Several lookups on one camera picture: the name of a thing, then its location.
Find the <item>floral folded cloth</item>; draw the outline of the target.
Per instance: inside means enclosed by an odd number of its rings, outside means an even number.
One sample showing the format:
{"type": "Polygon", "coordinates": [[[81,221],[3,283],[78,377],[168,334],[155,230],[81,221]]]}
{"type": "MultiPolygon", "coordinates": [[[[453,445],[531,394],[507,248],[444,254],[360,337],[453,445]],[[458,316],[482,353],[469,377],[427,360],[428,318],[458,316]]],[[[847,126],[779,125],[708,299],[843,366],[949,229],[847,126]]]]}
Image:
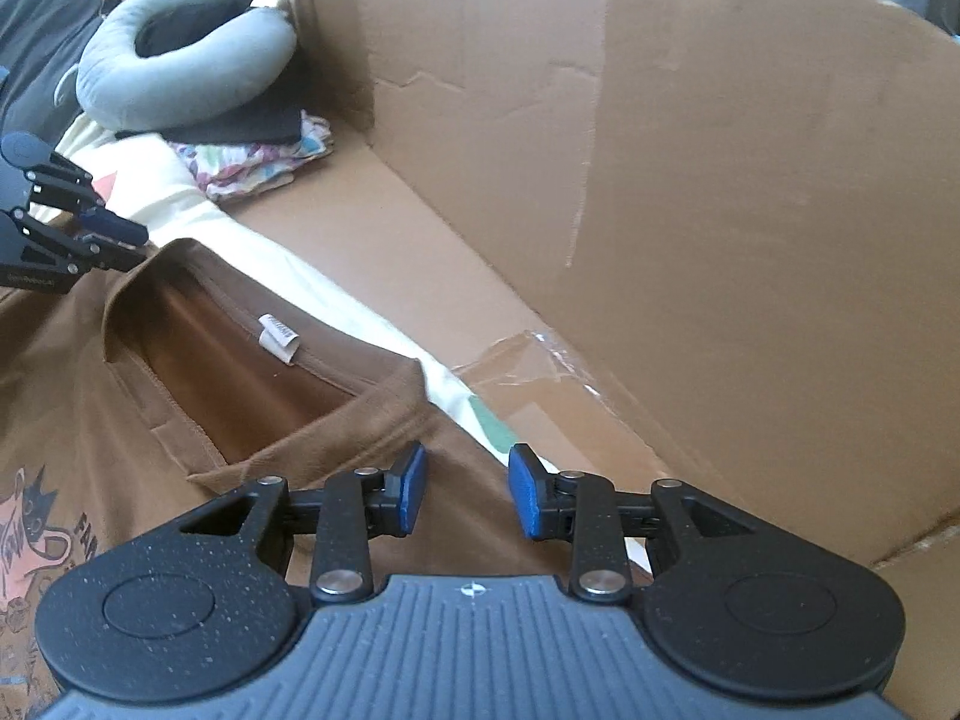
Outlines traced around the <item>floral folded cloth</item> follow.
{"type": "Polygon", "coordinates": [[[195,184],[215,203],[255,197],[283,187],[314,161],[324,160],[334,149],[331,124],[303,112],[301,135],[288,145],[188,145],[169,142],[195,184]]]}

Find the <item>brown cardboard sheet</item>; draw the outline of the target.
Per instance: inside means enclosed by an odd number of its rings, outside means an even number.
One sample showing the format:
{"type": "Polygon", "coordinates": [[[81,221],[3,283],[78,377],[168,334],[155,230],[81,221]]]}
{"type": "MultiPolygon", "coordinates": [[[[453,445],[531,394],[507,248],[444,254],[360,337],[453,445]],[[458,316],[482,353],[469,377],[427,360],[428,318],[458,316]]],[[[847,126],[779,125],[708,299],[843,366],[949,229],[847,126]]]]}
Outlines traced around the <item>brown cardboard sheet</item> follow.
{"type": "Polygon", "coordinates": [[[290,0],[332,159],[242,210],[519,437],[875,567],[958,712],[958,46],[889,0],[290,0]]]}

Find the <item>cream bear print bedsheet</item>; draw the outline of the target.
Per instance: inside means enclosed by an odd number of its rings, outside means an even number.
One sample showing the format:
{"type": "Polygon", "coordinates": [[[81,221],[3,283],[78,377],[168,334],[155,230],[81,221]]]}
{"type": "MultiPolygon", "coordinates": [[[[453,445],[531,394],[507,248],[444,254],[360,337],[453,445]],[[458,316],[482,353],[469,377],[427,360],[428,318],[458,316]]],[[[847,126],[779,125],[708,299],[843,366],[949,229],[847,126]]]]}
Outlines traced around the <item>cream bear print bedsheet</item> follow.
{"type": "Polygon", "coordinates": [[[418,359],[428,397],[503,460],[514,440],[455,375],[532,310],[347,122],[334,149],[285,187],[217,205],[156,135],[117,142],[88,117],[60,140],[98,177],[110,210],[146,224],[156,245],[189,238],[342,332],[418,359]]]}

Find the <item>grey neck pillow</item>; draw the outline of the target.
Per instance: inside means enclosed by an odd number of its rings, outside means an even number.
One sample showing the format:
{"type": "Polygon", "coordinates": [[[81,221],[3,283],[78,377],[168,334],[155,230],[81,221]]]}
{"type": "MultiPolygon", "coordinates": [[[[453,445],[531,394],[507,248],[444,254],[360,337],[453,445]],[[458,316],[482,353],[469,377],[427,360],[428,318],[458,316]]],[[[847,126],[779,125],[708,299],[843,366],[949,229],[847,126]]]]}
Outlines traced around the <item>grey neck pillow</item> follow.
{"type": "Polygon", "coordinates": [[[160,132],[249,103],[295,50],[288,16],[254,0],[125,0],[86,43],[73,86],[101,127],[160,132]]]}

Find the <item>brown printed t-shirt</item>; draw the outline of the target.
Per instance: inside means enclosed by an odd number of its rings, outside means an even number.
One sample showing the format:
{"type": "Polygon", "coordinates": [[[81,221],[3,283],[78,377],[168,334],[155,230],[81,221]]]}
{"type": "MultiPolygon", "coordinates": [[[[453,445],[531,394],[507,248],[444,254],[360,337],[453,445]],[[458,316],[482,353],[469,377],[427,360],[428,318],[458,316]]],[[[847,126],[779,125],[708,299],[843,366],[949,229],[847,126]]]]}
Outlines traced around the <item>brown printed t-shirt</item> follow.
{"type": "Polygon", "coordinates": [[[377,575],[564,574],[523,535],[505,467],[434,406],[415,359],[308,316],[212,250],[178,241],[67,294],[2,296],[2,712],[57,688],[32,623],[73,567],[251,479],[311,489],[428,454],[415,530],[377,575]]]}

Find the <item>dark grey pillow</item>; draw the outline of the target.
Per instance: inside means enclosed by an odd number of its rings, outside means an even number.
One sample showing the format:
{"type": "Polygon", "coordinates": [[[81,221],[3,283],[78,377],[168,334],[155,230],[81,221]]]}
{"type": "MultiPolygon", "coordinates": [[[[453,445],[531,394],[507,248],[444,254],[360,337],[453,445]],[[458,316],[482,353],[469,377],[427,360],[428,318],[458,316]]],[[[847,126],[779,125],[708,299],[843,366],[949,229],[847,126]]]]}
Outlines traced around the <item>dark grey pillow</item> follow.
{"type": "Polygon", "coordinates": [[[80,115],[53,95],[119,0],[2,0],[3,132],[29,132],[49,145],[80,115]]]}

